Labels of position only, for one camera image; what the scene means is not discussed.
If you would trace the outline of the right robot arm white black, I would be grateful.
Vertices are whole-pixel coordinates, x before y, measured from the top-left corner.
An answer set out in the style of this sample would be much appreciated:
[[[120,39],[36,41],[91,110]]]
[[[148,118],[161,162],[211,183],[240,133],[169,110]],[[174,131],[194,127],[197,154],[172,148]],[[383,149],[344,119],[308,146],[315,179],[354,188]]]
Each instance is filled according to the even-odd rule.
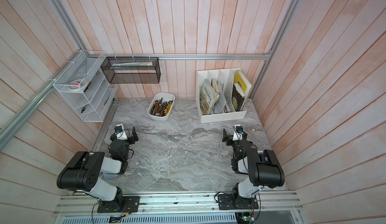
[[[264,188],[282,187],[285,182],[283,169],[273,150],[259,151],[247,140],[243,127],[234,127],[234,133],[223,130],[222,142],[233,149],[232,170],[247,178],[235,185],[232,192],[216,195],[220,210],[244,210],[258,208],[256,196]]]

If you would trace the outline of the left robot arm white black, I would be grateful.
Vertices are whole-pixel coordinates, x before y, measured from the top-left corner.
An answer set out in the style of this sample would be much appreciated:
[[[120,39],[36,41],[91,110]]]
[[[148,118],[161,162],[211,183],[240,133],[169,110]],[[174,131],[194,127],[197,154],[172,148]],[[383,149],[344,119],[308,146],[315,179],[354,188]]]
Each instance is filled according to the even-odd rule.
[[[136,213],[140,197],[125,197],[121,188],[107,182],[126,172],[133,157],[129,154],[134,153],[130,146],[139,140],[136,129],[119,124],[110,140],[109,157],[104,152],[77,152],[58,175],[57,187],[96,198],[98,213]]]

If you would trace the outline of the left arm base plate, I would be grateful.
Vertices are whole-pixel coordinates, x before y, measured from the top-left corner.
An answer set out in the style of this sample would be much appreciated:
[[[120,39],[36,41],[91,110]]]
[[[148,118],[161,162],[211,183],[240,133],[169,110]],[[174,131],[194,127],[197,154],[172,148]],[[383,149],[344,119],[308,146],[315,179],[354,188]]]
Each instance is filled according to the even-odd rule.
[[[97,213],[136,213],[139,208],[139,196],[117,197],[113,201],[101,201]]]

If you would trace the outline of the white plastic storage box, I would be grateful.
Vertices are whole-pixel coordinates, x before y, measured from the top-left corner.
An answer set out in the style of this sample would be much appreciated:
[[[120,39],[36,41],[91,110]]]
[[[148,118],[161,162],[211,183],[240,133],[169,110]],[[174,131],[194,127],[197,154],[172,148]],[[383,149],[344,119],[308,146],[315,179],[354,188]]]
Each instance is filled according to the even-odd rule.
[[[168,120],[171,115],[175,99],[175,96],[171,93],[157,93],[147,110],[148,115],[154,120]]]

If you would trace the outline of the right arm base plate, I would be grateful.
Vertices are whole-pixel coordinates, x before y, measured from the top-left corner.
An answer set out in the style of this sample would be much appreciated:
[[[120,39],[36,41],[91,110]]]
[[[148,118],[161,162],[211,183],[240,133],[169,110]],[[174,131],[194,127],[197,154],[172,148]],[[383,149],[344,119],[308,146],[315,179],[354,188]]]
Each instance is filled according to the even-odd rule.
[[[228,193],[218,193],[215,196],[219,209],[222,211],[228,210],[257,210],[259,208],[258,201],[244,197],[238,197]]]

